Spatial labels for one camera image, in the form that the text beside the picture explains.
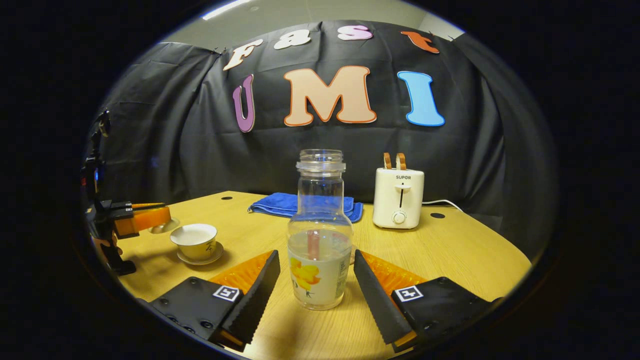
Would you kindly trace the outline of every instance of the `ceiling light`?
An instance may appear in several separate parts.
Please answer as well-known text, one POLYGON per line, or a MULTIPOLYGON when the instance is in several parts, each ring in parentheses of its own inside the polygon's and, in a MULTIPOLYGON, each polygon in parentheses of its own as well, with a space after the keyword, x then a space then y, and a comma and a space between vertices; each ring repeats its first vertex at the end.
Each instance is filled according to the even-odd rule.
POLYGON ((212 12, 207 13, 206 15, 202 16, 202 18, 204 20, 209 20, 214 16, 220 15, 221 13, 227 11, 227 10, 231 10, 233 8, 235 8, 238 5, 242 5, 242 4, 246 4, 251 0, 236 0, 233 3, 229 3, 226 4, 225 6, 222 6, 221 8, 217 8, 215 10, 213 10, 212 12))

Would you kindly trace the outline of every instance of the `white toaster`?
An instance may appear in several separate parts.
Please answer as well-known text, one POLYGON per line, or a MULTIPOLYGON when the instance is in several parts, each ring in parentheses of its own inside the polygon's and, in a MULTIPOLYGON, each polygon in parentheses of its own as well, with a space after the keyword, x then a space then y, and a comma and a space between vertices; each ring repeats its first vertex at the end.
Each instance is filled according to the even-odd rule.
POLYGON ((402 156, 397 158, 396 168, 376 170, 376 191, 373 198, 373 223, 379 227, 412 229, 420 222, 424 173, 406 169, 402 156))

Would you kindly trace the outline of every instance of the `bottle label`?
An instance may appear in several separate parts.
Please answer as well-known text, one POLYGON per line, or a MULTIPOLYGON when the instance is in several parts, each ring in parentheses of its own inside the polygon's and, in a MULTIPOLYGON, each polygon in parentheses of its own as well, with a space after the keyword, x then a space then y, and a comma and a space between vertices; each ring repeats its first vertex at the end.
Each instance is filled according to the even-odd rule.
POLYGON ((293 291, 313 305, 330 304, 344 293, 349 271, 349 254, 341 258, 314 261, 289 250, 289 270, 293 291))

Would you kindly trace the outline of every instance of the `robotic arm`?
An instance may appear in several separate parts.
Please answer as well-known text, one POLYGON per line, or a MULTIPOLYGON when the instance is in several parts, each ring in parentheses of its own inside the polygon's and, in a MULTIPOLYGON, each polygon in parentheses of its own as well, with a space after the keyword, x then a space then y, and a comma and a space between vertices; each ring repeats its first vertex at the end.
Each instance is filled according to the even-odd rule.
POLYGON ((111 119, 106 110, 96 120, 98 130, 91 135, 92 151, 82 167, 82 186, 89 201, 85 216, 91 236, 107 241, 110 246, 100 244, 109 267, 118 275, 127 275, 136 271, 132 261, 123 261, 113 237, 118 239, 139 236, 139 231, 149 227, 163 225, 171 220, 169 208, 163 203, 132 204, 129 201, 112 202, 100 199, 100 186, 104 173, 104 161, 100 159, 100 141, 109 136, 111 119))

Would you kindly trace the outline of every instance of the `peach letter m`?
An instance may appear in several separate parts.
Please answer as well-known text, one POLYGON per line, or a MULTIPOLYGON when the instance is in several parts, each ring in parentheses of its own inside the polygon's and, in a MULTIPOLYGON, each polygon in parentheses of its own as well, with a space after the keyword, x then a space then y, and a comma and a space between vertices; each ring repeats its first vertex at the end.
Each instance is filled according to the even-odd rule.
POLYGON ((342 99, 342 109, 336 115, 338 120, 359 124, 374 122, 376 113, 371 110, 367 95, 368 74, 366 67, 344 66, 327 86, 312 69, 289 71, 284 78, 291 82, 291 112, 284 123, 287 126, 311 124, 314 117, 307 112, 307 100, 326 122, 339 99, 342 99))

